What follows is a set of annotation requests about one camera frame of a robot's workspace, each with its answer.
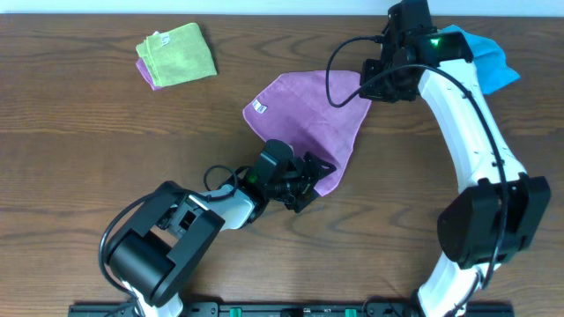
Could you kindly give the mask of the purple microfiber cloth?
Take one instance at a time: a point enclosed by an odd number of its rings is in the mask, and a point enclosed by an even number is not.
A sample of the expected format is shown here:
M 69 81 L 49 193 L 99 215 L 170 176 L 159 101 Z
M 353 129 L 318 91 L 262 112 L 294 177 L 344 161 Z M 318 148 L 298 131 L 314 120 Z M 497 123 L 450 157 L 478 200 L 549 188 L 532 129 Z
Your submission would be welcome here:
M 284 73 L 242 110 L 247 124 L 264 141 L 278 139 L 299 157 L 310 151 L 336 167 L 315 185 L 321 196 L 341 181 L 371 106 L 370 100 L 355 97 L 343 107 L 332 107 L 326 91 L 323 70 Z

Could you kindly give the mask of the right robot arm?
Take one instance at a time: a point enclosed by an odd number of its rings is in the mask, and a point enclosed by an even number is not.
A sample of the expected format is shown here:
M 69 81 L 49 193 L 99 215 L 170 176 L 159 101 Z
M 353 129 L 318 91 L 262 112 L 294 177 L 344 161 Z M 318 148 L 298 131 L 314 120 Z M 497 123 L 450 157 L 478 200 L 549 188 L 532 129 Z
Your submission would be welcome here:
M 440 126 L 458 186 L 437 220 L 441 257 L 415 292 L 410 313 L 461 316 L 494 272 L 529 247 L 551 190 L 544 177 L 526 173 L 504 141 L 467 40 L 439 32 L 426 1 L 390 7 L 376 41 L 382 52 L 364 63 L 360 96 L 389 103 L 423 99 Z

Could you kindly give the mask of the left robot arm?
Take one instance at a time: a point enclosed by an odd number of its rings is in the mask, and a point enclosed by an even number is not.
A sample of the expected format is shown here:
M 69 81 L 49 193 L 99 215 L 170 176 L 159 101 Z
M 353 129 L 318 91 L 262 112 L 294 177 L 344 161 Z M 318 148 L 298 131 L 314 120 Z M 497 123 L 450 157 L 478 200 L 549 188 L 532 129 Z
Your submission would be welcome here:
M 122 210 L 102 234 L 102 275 L 130 295 L 134 316 L 178 316 L 179 292 L 218 234 L 255 222 L 276 201 L 296 213 L 319 195 L 315 185 L 336 167 L 308 151 L 299 157 L 267 141 L 252 166 L 228 170 L 215 190 L 197 193 L 173 181 Z

